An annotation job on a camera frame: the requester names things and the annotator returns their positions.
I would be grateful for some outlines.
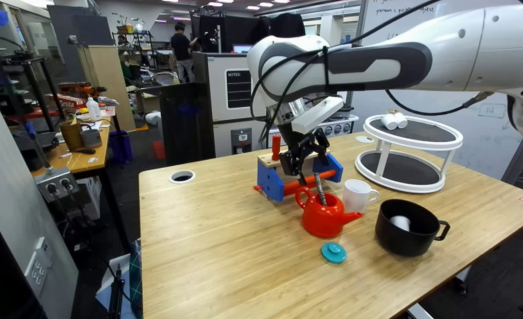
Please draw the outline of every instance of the pot handle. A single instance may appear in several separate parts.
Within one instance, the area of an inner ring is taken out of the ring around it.
[[[307,194],[308,197],[311,197],[312,192],[311,192],[311,190],[310,190],[308,187],[302,187],[302,188],[299,188],[299,189],[295,192],[295,200],[296,200],[297,204],[298,204],[301,208],[304,208],[305,203],[301,201],[301,193],[305,193],[305,194]]]
[[[449,225],[448,222],[445,222],[444,220],[440,220],[439,224],[444,225],[445,227],[442,230],[442,234],[440,236],[435,237],[434,240],[439,240],[440,241],[440,240],[443,240],[446,237],[446,234],[450,230],[450,225]]]

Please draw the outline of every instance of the red peg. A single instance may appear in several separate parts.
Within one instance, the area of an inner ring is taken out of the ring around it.
[[[279,149],[280,149],[280,147],[281,147],[281,136],[275,134],[273,136],[273,141],[272,141],[272,144],[271,144],[271,151],[273,152],[273,154],[271,155],[271,160],[272,161],[279,160]]]

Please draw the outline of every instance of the black shirt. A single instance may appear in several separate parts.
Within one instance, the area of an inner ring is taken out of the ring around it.
[[[175,53],[177,61],[188,60],[191,58],[188,48],[191,41],[184,34],[174,34],[171,37],[171,48]]]

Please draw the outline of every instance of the mug on desk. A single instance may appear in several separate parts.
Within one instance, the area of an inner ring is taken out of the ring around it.
[[[347,212],[363,213],[367,204],[376,200],[379,200],[379,192],[363,180],[349,179],[344,182],[342,203]]]

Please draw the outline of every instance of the notes board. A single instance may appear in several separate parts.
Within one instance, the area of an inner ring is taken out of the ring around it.
[[[400,12],[408,10],[422,0],[367,0],[360,8],[359,29],[361,33],[376,27]],[[362,39],[362,45],[371,45],[397,37],[410,28],[447,14],[485,8],[519,4],[517,0],[442,0],[405,16],[401,20]],[[458,107],[476,93],[392,90],[393,95],[407,107],[424,112],[446,111]],[[457,150],[453,162],[501,179],[515,150],[522,140],[521,135],[511,127],[506,112],[506,96],[495,93],[486,100],[457,113],[440,117],[425,117],[458,129],[464,135],[464,143]],[[384,113],[386,109],[399,109],[385,91],[357,91],[353,93],[353,113],[359,116],[357,127],[371,115]],[[418,116],[402,110],[405,115]]]

